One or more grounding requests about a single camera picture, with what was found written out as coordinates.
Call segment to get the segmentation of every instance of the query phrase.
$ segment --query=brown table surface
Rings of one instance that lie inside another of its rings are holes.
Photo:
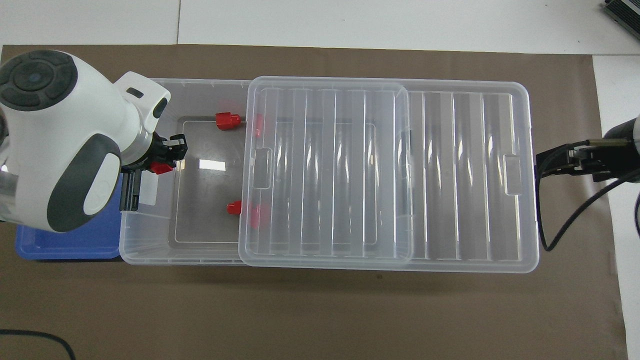
[[[61,49],[115,81],[260,75],[517,81],[536,152],[600,136],[590,56],[220,45],[6,45],[2,61]],[[545,180],[554,232],[600,185]],[[443,274],[44,263],[0,224],[0,327],[65,338],[78,359],[625,359],[609,205],[600,200],[538,268]],[[0,336],[0,359],[64,359]]]

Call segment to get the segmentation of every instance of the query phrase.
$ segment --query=blue bin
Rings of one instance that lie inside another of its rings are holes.
[[[15,251],[28,260],[113,259],[120,255],[120,185],[107,206],[85,225],[67,233],[52,233],[19,225]]]

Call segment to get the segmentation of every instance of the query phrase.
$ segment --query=white table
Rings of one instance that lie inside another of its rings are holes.
[[[601,4],[599,0],[4,1],[0,44],[236,44],[593,54],[606,131],[640,113],[640,41],[608,18]],[[630,359],[640,359],[640,240],[632,216],[639,190],[640,186],[625,184],[609,196]]]

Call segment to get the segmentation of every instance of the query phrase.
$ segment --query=transparent plastic bin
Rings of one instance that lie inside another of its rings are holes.
[[[156,81],[172,93],[157,130],[184,132],[189,151],[173,174],[145,174],[139,210],[123,212],[128,263],[507,273],[538,263],[529,98],[517,83]],[[220,131],[214,114],[228,111],[247,123]],[[240,218],[228,215],[239,199]]]
[[[531,121],[521,85],[261,77],[249,88],[247,114],[245,263],[536,267]]]
[[[242,196],[244,125],[221,131],[215,114],[244,114],[249,81],[156,81],[172,95],[157,132],[184,133],[189,150],[170,174],[143,172],[138,210],[122,213],[120,255],[141,265],[242,265],[239,217],[226,205]]]

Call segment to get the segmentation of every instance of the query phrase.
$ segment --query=black cable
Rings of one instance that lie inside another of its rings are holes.
[[[636,232],[638,236],[640,236],[640,224],[638,224],[638,210],[640,210],[640,193],[638,193],[638,197],[636,198],[636,206],[634,208],[634,220],[636,221]]]
[[[542,226],[542,214],[540,211],[540,181],[543,177],[548,176],[546,174],[547,167],[554,161],[556,158],[560,157],[560,155],[564,154],[566,151],[573,149],[578,146],[586,146],[589,145],[589,140],[585,140],[582,142],[568,143],[562,147],[559,147],[553,153],[549,154],[547,158],[542,161],[542,163],[536,165],[536,184],[535,184],[535,192],[536,192],[536,217],[538,218],[538,233],[540,234],[540,241],[542,242],[542,247],[546,251],[553,250],[553,247],[550,249],[547,246],[547,239],[545,238],[545,231]]]
[[[567,150],[573,149],[573,148],[578,147],[578,146],[585,146],[585,145],[589,145],[589,140],[585,140],[583,142],[570,143],[570,144],[567,144],[567,145],[565,145],[563,147],[560,147],[555,152],[553,152],[551,155],[549,155],[545,159],[545,161],[542,162],[542,164],[540,164],[539,166],[536,167],[536,185],[535,186],[536,186],[536,212],[537,212],[537,217],[538,217],[538,232],[540,234],[540,241],[542,242],[542,247],[546,251],[551,251],[556,247],[556,245],[558,244],[558,242],[560,241],[560,239],[562,238],[564,233],[573,224],[575,219],[586,208],[589,207],[589,205],[594,203],[596,200],[598,200],[604,194],[606,194],[607,192],[613,190],[614,188],[616,188],[620,184],[622,184],[622,183],[624,183],[626,181],[629,181],[629,180],[633,179],[634,177],[640,176],[640,169],[636,169],[634,171],[631,171],[631,172],[625,174],[624,176],[621,176],[619,179],[615,180],[613,183],[605,186],[600,191],[598,191],[595,194],[593,194],[587,201],[585,201],[582,205],[580,205],[571,214],[569,219],[562,225],[562,227],[560,228],[560,230],[558,231],[558,233],[556,234],[554,239],[551,241],[551,243],[549,243],[547,245],[547,239],[545,237],[544,228],[542,226],[542,216],[541,216],[541,211],[540,211],[540,181],[542,180],[542,178],[545,175],[546,168],[549,166],[549,164],[552,161],[554,161],[556,158],[560,157],[560,155],[564,154]]]
[[[65,348],[65,350],[67,351],[67,354],[69,355],[69,359],[76,360],[76,355],[74,354],[73,349],[71,349],[71,345],[69,345],[69,343],[67,343],[63,338],[55,336],[53,334],[49,334],[48,332],[16,330],[16,329],[0,329],[0,335],[34,336],[37,338],[45,338],[45,339],[53,340]]]

